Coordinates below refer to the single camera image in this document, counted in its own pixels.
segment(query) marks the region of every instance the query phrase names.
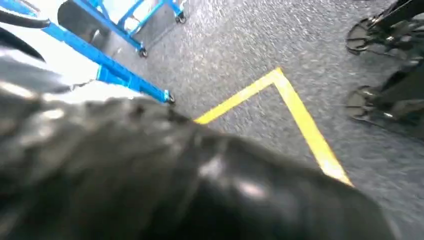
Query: yellow stripe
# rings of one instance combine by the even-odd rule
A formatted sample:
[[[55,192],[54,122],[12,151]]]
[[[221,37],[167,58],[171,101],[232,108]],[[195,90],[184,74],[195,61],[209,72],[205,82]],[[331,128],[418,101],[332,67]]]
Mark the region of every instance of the yellow stripe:
[[[343,167],[340,165],[330,146],[320,133],[320,130],[298,94],[295,92],[295,89],[284,76],[280,68],[277,68],[276,71],[278,72],[278,76],[274,81],[275,86],[293,115],[297,126],[303,134],[303,137],[309,145],[322,171],[328,176],[352,186],[346,172],[343,170]]]
[[[201,117],[194,120],[198,124],[208,124],[211,121],[215,120],[219,116],[225,114],[230,109],[234,108],[235,106],[241,104],[243,101],[247,100],[248,98],[252,97],[253,95],[257,94],[264,88],[268,87],[269,85],[273,84],[274,76],[278,76],[279,72],[277,70],[271,71],[267,75],[261,77],[251,85],[247,86],[245,89],[239,91],[238,93],[234,94],[232,97],[230,97],[228,100],[224,101],[223,103],[219,104],[218,106],[212,108],[210,111],[206,112]]]

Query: blue metal bar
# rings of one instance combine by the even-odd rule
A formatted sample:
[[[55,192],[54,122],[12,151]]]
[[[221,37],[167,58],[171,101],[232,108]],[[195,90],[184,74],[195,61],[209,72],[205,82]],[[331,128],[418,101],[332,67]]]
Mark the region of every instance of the blue metal bar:
[[[156,11],[158,11],[164,5],[164,3],[165,3],[165,1],[164,0],[161,0],[156,6],[154,6],[154,8],[147,14],[147,16],[145,16],[144,19],[138,23],[137,27],[134,28],[132,31],[129,32],[129,35],[130,36],[134,35],[137,32],[137,30],[141,26],[143,26],[149,20],[149,18],[151,16],[153,16],[153,14],[155,14]]]
[[[67,31],[53,23],[51,23],[49,27],[44,28],[43,31],[52,36],[53,38],[61,42],[65,42],[67,45],[71,46],[75,51],[86,56],[93,62],[98,63],[104,68],[107,68],[107,70],[111,74],[125,81],[124,86],[135,91],[144,92],[162,103],[165,103],[168,100],[168,91],[162,91],[161,89],[147,82],[143,78],[135,75],[134,73],[126,69],[124,66],[120,65],[110,57],[104,55],[100,50],[98,50],[94,46],[80,39],[72,32]]]
[[[106,9],[106,7],[105,7],[105,5],[103,4],[103,2],[98,1],[98,2],[97,2],[97,5],[100,7],[100,9],[101,9],[101,13],[103,14],[103,16],[104,16],[104,17],[105,17],[108,21],[110,21],[110,20],[111,20],[111,18],[109,17],[108,10]]]
[[[116,26],[111,20],[106,19],[99,11],[93,9],[93,6],[88,5],[84,0],[72,0],[87,13],[93,16],[101,24],[118,34],[121,38],[131,44],[136,50],[141,50],[143,48],[143,43],[137,42],[130,35],[128,35],[123,29],[120,29]]]
[[[118,26],[120,26],[122,29],[124,29],[125,21],[134,14],[134,11],[140,7],[140,5],[144,2],[144,0],[137,0],[132,7],[128,9],[128,11],[121,17],[121,19],[118,21]]]
[[[180,15],[183,11],[180,9],[180,7],[177,5],[177,4],[175,4],[174,2],[173,2],[173,0],[164,0],[164,1],[166,1],[166,4],[168,4],[170,7],[171,7],[171,9],[173,10],[173,12],[178,16],[178,15]]]
[[[0,6],[2,6],[3,8],[7,10],[14,11],[20,14],[29,15],[33,17],[37,16],[28,7],[20,4],[16,0],[0,0]]]

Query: floor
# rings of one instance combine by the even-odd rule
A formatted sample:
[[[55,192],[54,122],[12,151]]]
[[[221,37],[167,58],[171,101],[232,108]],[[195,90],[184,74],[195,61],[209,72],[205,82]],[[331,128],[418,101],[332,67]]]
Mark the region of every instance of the floor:
[[[109,54],[148,81],[169,89],[193,118],[281,67],[355,187],[394,218],[404,240],[424,233],[424,145],[349,120],[346,95],[377,85],[397,67],[371,53],[353,56],[344,37],[386,0],[188,0],[186,24],[161,9],[139,32],[149,52],[111,38]],[[287,106],[268,87],[211,122],[318,168]]]

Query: caster wheel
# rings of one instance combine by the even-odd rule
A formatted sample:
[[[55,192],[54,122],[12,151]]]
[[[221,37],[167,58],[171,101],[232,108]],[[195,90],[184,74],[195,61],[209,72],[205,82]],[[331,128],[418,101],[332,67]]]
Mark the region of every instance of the caster wheel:
[[[368,18],[363,19],[349,31],[346,37],[346,48],[349,53],[359,55],[360,52],[366,51],[369,45],[372,44],[373,40],[368,33],[369,24],[370,20]]]
[[[175,21],[177,24],[185,24],[186,23],[186,17],[184,16],[184,12],[180,13],[176,18]]]
[[[147,58],[149,56],[147,50],[144,47],[138,51],[138,55],[142,58]]]
[[[185,17],[176,17],[175,18],[175,21],[178,23],[178,24],[185,24],[186,23],[186,18]]]
[[[175,98],[171,94],[169,94],[169,98],[166,101],[166,103],[168,103],[170,105],[175,105]]]
[[[361,86],[352,91],[347,97],[345,105],[346,114],[356,120],[367,121],[370,112],[374,110],[369,99],[375,97],[374,90],[370,86]]]

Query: white surface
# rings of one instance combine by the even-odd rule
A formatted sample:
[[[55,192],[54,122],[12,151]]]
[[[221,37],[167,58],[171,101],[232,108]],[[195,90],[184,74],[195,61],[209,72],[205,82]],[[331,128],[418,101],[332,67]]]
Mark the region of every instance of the white surface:
[[[151,98],[145,94],[133,91],[127,87],[108,84],[102,81],[92,81],[82,87],[64,94],[46,94],[47,100],[60,100],[70,104],[79,104],[86,101],[103,102],[110,98]]]
[[[31,29],[0,23],[8,30],[37,50],[53,71],[69,78],[75,83],[95,79],[99,65],[73,50],[40,29]]]
[[[43,14],[56,23],[57,12],[60,4],[64,0],[29,0],[35,6],[41,9]],[[9,25],[0,22],[0,27],[8,30],[21,38],[37,50],[46,61],[47,67],[66,77],[69,83],[86,83],[89,80],[96,79],[99,65],[85,56],[73,50],[67,44],[56,40],[40,29],[31,29]],[[60,98],[68,103],[81,103],[83,101],[104,101],[109,98],[135,98],[147,97],[137,91],[127,87],[107,84],[101,81],[92,81],[83,87],[77,87],[74,91],[51,98]]]

